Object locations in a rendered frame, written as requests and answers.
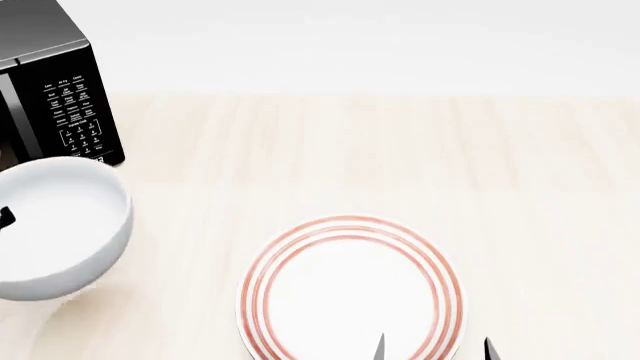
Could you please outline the white plate with red rings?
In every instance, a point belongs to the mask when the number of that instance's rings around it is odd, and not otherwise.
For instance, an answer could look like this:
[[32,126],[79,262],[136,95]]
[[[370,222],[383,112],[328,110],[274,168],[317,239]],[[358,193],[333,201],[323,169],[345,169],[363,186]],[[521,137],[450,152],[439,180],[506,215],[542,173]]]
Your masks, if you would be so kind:
[[414,230],[338,215],[264,246],[239,279],[240,337],[253,360],[453,360],[468,306],[450,260]]

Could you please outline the white bowl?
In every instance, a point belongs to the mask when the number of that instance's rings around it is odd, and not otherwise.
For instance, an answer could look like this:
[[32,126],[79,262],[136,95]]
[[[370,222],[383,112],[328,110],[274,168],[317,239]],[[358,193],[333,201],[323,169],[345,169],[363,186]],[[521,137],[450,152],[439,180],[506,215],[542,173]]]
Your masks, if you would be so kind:
[[44,158],[0,172],[0,299],[30,302],[75,293],[124,253],[132,197],[116,170],[87,158]]

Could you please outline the black microwave oven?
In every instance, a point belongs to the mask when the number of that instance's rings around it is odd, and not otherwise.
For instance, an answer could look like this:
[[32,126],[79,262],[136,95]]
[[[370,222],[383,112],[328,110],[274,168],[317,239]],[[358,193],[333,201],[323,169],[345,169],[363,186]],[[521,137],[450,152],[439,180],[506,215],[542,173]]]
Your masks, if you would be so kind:
[[60,156],[125,160],[91,44],[57,0],[0,0],[0,172]]

